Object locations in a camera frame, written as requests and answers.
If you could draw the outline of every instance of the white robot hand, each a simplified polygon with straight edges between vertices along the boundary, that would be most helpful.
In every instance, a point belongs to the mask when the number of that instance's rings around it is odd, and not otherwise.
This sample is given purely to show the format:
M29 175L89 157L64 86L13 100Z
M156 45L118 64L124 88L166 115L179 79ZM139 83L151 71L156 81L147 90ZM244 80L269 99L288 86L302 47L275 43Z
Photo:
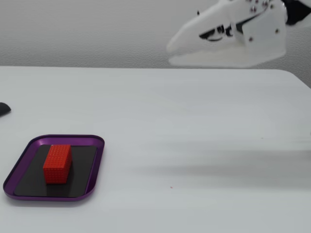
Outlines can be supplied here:
M215 42L234 37L217 51L174 56L173 65L250 67L286 53L286 26L311 26L311 0L219 0L186 23L167 45L173 52L192 38Z

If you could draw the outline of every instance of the black object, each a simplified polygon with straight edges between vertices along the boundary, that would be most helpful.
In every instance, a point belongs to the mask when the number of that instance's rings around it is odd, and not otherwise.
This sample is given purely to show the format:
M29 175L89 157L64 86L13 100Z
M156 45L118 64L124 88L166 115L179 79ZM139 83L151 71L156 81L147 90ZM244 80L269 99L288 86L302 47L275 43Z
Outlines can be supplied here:
M11 108L5 104L5 103L0 103L0 116L9 113L11 111Z
M216 41L220 41L223 37L221 36L220 38L217 39L210 39L211 36L213 36L215 34L215 32L217 31L218 34L222 35L222 34L226 34L228 37L232 37L233 35L231 35L231 26L227 27L225 29L225 27L223 25L218 26L215 29L212 29L208 32L202 33L199 35L199 37L203 40L208 40L210 42L216 42Z
M39 147L27 171L16 186L15 195L76 198L85 193L97 150L96 146L71 146L72 164L66 184L45 183L43 165L50 147L50 145Z
M287 10L287 25L293 26L311 13L311 8L297 0L282 0Z
M257 16L254 16L254 17L248 18L248 19L246 19L246 20L243 20L243 21L241 21L241 22L237 23L237 24L236 24L237 31L243 34L243 29L242 29L242 26L243 26L245 23L247 23L247 22L251 21L251 20L252 20L253 18L255 18L255 17L257 17Z

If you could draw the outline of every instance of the white wall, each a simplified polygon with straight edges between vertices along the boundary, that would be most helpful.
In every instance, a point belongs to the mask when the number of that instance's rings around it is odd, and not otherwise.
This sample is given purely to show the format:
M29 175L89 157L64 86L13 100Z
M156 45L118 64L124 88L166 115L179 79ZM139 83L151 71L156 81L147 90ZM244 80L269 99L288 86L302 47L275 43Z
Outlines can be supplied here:
M169 39L215 2L0 0L0 65L169 68ZM259 67L311 86L311 29L289 31L288 54Z

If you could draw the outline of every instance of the red block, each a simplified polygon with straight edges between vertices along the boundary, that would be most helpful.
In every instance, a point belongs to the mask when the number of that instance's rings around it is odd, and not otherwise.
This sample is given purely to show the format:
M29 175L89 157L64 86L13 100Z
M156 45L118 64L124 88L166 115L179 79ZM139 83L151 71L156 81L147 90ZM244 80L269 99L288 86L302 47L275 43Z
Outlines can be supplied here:
M70 145L52 145L43 165L46 183L66 183L71 162Z

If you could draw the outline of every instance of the tabletop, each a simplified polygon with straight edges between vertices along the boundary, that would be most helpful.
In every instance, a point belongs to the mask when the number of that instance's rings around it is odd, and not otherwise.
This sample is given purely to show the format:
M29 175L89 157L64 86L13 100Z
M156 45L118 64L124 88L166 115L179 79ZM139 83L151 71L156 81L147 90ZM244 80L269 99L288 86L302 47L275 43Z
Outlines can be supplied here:
M80 202L0 195L2 232L311 232L311 90L279 70L1 67L0 178L44 134L105 140Z

